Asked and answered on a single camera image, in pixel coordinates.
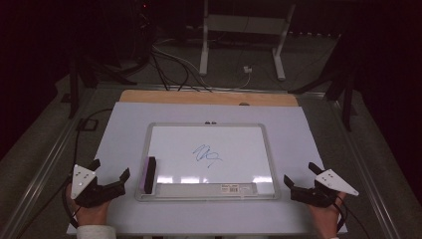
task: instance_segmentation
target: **hand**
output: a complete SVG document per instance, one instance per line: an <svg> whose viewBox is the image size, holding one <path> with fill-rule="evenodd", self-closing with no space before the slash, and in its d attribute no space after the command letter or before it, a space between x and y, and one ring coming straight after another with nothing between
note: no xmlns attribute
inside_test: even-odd
<svg viewBox="0 0 422 239"><path fill-rule="evenodd" d="M343 199L345 192L340 192L338 197ZM342 201L337 198L335 204L340 207ZM308 209L314 220L314 225L319 238L333 238L337 236L337 221L338 221L338 210L333 206L326 208L315 207L308 205Z"/></svg>
<svg viewBox="0 0 422 239"><path fill-rule="evenodd" d="M87 226L87 225L106 225L106 215L108 212L108 206L111 201L105 202L100 206L97 207L81 207L77 205L75 200L71 198L72 192L72 184L69 184L66 188L66 195L68 198L68 202L72 205L74 211L77 212L77 220L80 226Z"/></svg>

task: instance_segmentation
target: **handwritten mark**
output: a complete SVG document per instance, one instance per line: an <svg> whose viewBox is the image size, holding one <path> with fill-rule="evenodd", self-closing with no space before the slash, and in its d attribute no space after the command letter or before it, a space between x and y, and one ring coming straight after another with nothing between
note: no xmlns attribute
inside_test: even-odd
<svg viewBox="0 0 422 239"><path fill-rule="evenodd" d="M217 160L223 160L220 158L218 152L211 151L211 147L209 145L202 144L198 148L196 148L193 152L196 153L196 161L200 161L203 159L212 160L212 162L208 165L208 168L214 164Z"/></svg>

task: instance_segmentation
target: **whiteboard frame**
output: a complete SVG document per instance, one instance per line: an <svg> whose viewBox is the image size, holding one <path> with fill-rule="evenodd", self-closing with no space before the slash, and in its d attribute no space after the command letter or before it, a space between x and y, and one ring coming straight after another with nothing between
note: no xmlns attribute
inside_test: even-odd
<svg viewBox="0 0 422 239"><path fill-rule="evenodd" d="M175 126L258 127L261 130L262 137L263 137L263 144L264 144L265 152L266 152L266 156L267 156L267 163L268 163L268 166L269 166L269 172L270 172L271 178L272 178L272 189L274 189L274 192L270 193L270 194L260 194L256 191L255 194L251 194L251 193L230 194L230 193L228 193L228 194L224 194L224 195L221 195L221 194L216 195L216 194L210 193L209 195L204 196L204 195L200 195L200 193L199 193L198 195L187 195L187 196L180 196L180 195L178 195L178 196L159 196L159 195L155 194L155 191L159 190L160 185L167 186L167 189L168 189L168 185L176 186L176 187L180 188L181 190L185 190L187 187L186 187L186 184L178 184L178 183L160 184L160 183L157 183L157 173L155 173L152 193L151 194L145 194L143 191L140 190L139 185L140 185L141 180L142 180L142 175L143 175L143 172L144 172L143 168L145 166L145 161L149 157L149 150L150 150L150 145L151 145L151 138L152 138L152 134L153 134L153 129L156 126L173 126L173 127L175 127ZM213 190L213 188L215 189L215 187L213 187L213 185L224 187L224 186L231 185L231 184L233 184L233 183L232 182L227 182L227 183L193 183L193 184L190 184L192 186L192 187L190 187L191 189L186 190L186 192L188 192L188 191L192 192L192 190L204 192L204 191L207 191L207 190ZM253 182L251 182L251 183L237 183L237 184L240 184L240 187L242 187L243 189L248 189L247 187L250 187L249 189L251 189L251 190L257 189L256 183L253 183ZM269 145L268 140L267 140L267 132L266 132L265 126L263 124L261 124L261 123L216 123L216 122L206 122L206 123L152 122L152 123L149 124L148 129L147 129L147 133L146 133L145 144L144 144L144 148L143 148L143 152L142 152L139 180L138 180L138 184L137 184L136 190L135 190L135 199L137 201L148 202L148 201L269 200L269 199L279 199L280 196L281 196L281 191L280 191L280 187L279 187L279 182L277 180L277 175L275 174L273 160L272 160L271 151L270 151L270 145Z"/></svg>

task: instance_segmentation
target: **dark background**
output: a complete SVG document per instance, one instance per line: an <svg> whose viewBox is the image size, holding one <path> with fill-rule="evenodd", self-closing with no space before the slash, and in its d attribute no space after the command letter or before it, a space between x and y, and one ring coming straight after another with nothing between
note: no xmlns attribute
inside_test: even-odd
<svg viewBox="0 0 422 239"><path fill-rule="evenodd" d="M124 49L119 47L116 36L135 32L126 26L133 13L127 9L133 2L119 2L125 5L122 12L126 16L122 20L105 18L100 11L115 4L113 1L2 3L0 158L56 96L54 83L69 73L69 56L75 47L99 61L121 57ZM252 0L210 1L210 11L217 13L232 11L233 6L238 6L235 9L240 15L278 14L260 10L257 1ZM294 36L341 35L326 68L356 68L355 89L362 93L420 202L421 10L417 1L298 1L290 29ZM183 41L185 26L202 24L203 6L197 0L159 0L153 1L146 13L151 24ZM113 34L107 29L108 24L123 26L126 31Z"/></svg>

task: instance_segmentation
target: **whiteboard eraser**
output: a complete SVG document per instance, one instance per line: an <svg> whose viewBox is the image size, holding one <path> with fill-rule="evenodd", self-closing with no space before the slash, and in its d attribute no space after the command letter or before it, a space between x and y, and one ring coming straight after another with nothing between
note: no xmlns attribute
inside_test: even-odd
<svg viewBox="0 0 422 239"><path fill-rule="evenodd" d="M142 180L139 183L139 189L144 194L151 194L152 186L154 185L155 168L157 162L155 157L149 156L145 159L143 166Z"/></svg>

